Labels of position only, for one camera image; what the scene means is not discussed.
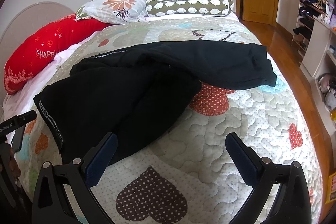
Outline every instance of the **white bed sheet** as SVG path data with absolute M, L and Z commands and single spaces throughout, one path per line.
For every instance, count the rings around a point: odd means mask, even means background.
M 58 68 L 65 62 L 65 60 L 67 60 L 80 45 L 83 45 L 85 42 L 100 32 L 101 31 L 96 31 L 83 41 L 71 45 L 65 51 L 59 52 L 55 55 L 53 61 L 51 61 L 34 78 L 27 81 L 22 90 L 13 95 L 7 94 L 3 102 L 4 120 L 7 120 L 15 115 L 28 112 L 34 104 L 34 96 L 43 89 L 45 84 L 48 83 Z M 9 143 L 11 143 L 13 135 L 14 132 L 7 135 Z

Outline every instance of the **black jacket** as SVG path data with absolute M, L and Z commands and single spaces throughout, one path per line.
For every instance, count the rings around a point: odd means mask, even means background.
M 111 164 L 161 136 L 201 89 L 275 86 L 266 47 L 223 41 L 154 42 L 85 58 L 34 97 L 63 159 L 83 157 L 107 132 Z

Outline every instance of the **red polka dot heart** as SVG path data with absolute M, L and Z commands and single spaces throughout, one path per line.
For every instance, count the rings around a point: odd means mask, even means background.
M 302 134 L 297 130 L 296 125 L 291 123 L 288 129 L 289 141 L 291 142 L 291 150 L 295 147 L 301 147 L 303 145 Z
M 205 116 L 218 116 L 229 109 L 229 99 L 226 95 L 234 92 L 202 83 L 201 91 L 195 95 L 189 107 Z

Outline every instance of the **wooden floor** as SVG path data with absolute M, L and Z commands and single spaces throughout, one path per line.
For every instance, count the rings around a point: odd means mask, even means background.
M 330 137 L 316 110 L 310 84 L 300 70 L 300 56 L 290 41 L 276 27 L 262 23 L 242 21 L 242 23 L 267 46 L 268 53 L 277 63 L 283 76 L 290 85 L 307 122 L 323 176 L 323 201 L 326 199 L 328 176 L 334 171 Z M 323 205 L 320 220 L 327 215 L 332 203 Z

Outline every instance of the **jacket label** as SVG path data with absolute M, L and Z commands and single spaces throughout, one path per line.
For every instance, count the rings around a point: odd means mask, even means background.
M 116 51 L 116 52 L 110 52 L 108 54 L 103 54 L 103 55 L 99 55 L 99 56 L 94 56 L 92 58 L 101 58 L 101 57 L 105 57 L 107 55 L 110 55 L 110 54 L 113 54 L 113 53 L 120 53 L 120 52 L 126 52 L 127 50 L 124 50 L 124 51 Z
M 61 146 L 62 146 L 62 145 L 63 145 L 63 141 L 64 141 L 64 140 L 63 140 L 63 136 L 62 136 L 62 134 L 61 134 L 61 132 L 60 132 L 60 130 L 59 130 L 59 128 L 58 128 L 58 126 L 57 126 L 55 120 L 49 115 L 48 111 L 44 108 L 44 106 L 43 106 L 43 104 L 42 104 L 41 101 L 39 102 L 39 107 L 40 107 L 40 109 L 41 109 L 41 111 L 42 111 L 44 117 L 46 117 L 46 119 L 47 119 L 47 120 L 50 122 L 50 124 L 53 126 L 53 128 L 54 128 L 54 130 L 55 130 L 55 132 L 56 132 L 56 134 L 57 134 L 57 136 L 58 136 L 58 139 L 59 139 L 59 141 L 60 141 L 60 143 L 61 143 Z

